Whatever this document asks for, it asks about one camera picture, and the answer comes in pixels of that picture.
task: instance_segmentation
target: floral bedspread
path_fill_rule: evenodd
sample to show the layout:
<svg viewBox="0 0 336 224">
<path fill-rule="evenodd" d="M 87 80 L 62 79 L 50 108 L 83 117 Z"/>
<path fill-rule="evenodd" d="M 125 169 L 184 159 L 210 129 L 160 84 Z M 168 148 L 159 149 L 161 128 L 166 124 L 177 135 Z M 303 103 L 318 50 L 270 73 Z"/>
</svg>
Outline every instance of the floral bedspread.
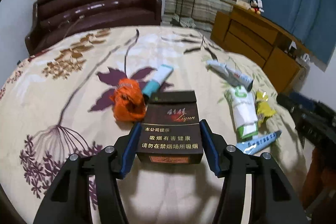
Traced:
<svg viewBox="0 0 336 224">
<path fill-rule="evenodd" d="M 270 151 L 299 193 L 306 176 L 305 158 L 289 113 L 276 104 L 277 92 L 259 66 L 225 52 L 199 32 L 177 27 L 121 27 L 68 37 L 32 56 L 0 90 L 0 183 L 27 223 L 32 223 L 51 182 L 68 155 L 98 153 L 129 133 L 132 124 L 116 122 L 113 94 L 119 79 L 144 87 L 161 64 L 174 67 L 162 90 L 195 90 L 199 118 L 213 132 L 236 144 L 229 85 L 206 61 L 218 59 L 253 77 L 253 89 L 266 91 L 277 114 L 266 130 L 283 131 Z M 151 165 L 135 158 L 128 176 L 118 181 L 129 223 L 210 223 L 224 179 L 199 165 Z M 89 191 L 94 223 L 95 178 Z M 247 180 L 242 223 L 248 222 L 251 181 Z"/>
</svg>

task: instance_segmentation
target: light blue wrapper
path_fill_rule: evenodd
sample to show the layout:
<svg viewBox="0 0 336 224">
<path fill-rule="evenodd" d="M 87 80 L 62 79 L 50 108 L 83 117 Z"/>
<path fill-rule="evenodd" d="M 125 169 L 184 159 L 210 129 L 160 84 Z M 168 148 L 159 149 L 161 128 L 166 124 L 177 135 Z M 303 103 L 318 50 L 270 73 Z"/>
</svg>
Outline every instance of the light blue wrapper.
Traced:
<svg viewBox="0 0 336 224">
<path fill-rule="evenodd" d="M 280 137 L 282 131 L 278 130 L 273 133 L 264 135 L 257 139 L 252 139 L 248 142 L 237 143 L 236 147 L 241 150 L 244 154 L 254 155 L 255 153 L 260 152 L 261 150 L 268 147 L 273 143 L 277 138 Z"/>
<path fill-rule="evenodd" d="M 208 60 L 207 66 L 213 68 L 217 73 L 222 76 L 230 85 L 239 86 L 243 85 L 247 92 L 250 92 L 253 85 L 253 79 L 239 70 L 234 70 L 225 63 L 219 63 L 216 60 Z"/>
<path fill-rule="evenodd" d="M 145 94 L 148 96 L 148 98 L 150 98 L 153 92 L 157 92 L 159 90 L 160 86 L 168 78 L 173 70 L 174 68 L 172 66 L 162 64 L 153 78 L 142 89 L 142 94 Z"/>
</svg>

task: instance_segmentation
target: small figurine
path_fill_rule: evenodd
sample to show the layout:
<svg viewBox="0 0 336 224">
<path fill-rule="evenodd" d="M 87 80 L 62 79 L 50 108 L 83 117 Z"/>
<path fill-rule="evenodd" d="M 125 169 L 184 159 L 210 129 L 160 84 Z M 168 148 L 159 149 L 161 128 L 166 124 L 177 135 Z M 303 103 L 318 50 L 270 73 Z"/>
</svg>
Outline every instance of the small figurine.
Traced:
<svg viewBox="0 0 336 224">
<path fill-rule="evenodd" d="M 261 12 L 264 12 L 263 8 L 263 3 L 261 0 L 250 0 L 250 10 L 252 12 L 255 12 L 257 15 L 260 15 Z"/>
</svg>

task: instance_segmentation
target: brown leather headboard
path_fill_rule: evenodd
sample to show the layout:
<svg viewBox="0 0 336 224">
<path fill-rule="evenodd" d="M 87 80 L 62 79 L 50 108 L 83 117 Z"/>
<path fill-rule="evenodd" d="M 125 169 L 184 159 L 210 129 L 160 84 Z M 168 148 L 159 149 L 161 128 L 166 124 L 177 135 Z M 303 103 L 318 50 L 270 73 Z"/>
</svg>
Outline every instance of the brown leather headboard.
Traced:
<svg viewBox="0 0 336 224">
<path fill-rule="evenodd" d="M 161 5 L 161 0 L 37 0 L 26 46 L 33 54 L 76 32 L 160 25 Z"/>
</svg>

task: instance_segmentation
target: metal bolt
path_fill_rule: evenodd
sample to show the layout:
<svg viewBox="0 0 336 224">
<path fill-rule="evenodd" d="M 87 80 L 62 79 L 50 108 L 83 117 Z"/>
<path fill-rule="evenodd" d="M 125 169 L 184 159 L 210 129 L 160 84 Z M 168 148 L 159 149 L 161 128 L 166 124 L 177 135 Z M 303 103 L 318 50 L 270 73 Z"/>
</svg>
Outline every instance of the metal bolt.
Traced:
<svg viewBox="0 0 336 224">
<path fill-rule="evenodd" d="M 77 159 L 78 159 L 78 155 L 77 154 L 70 155 L 70 160 L 77 160 Z"/>
<path fill-rule="evenodd" d="M 262 156 L 266 159 L 266 160 L 269 160 L 272 156 L 271 156 L 271 154 L 270 153 L 267 153 L 267 152 L 264 152 L 263 154 L 262 154 Z"/>
<path fill-rule="evenodd" d="M 226 150 L 229 151 L 229 152 L 235 152 L 236 151 L 236 148 L 233 146 L 233 145 L 228 145 L 226 147 Z"/>
<path fill-rule="evenodd" d="M 105 148 L 106 153 L 112 153 L 113 151 L 114 151 L 114 147 L 111 145 Z"/>
</svg>

